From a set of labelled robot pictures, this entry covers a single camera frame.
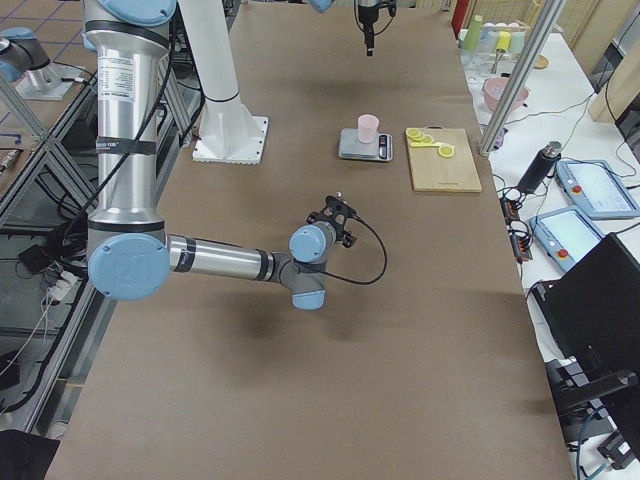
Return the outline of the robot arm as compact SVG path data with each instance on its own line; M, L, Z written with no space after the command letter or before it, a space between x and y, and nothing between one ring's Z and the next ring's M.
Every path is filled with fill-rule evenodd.
M156 293L172 272L275 282L293 305L320 309L326 259L348 233L335 220L342 202L326 200L291 237L289 251L271 253L172 235L158 213L155 110L170 73L170 23L181 18L204 105L196 144L199 161L256 165L268 121L243 104L223 6L218 1L87 1L85 36L97 53L98 197L88 204L88 274L119 301Z
M310 0L308 4L318 13L326 12L332 5L331 0ZM379 20L382 1L356 0L353 2L356 25L364 37L366 56L371 57L375 50L375 24Z

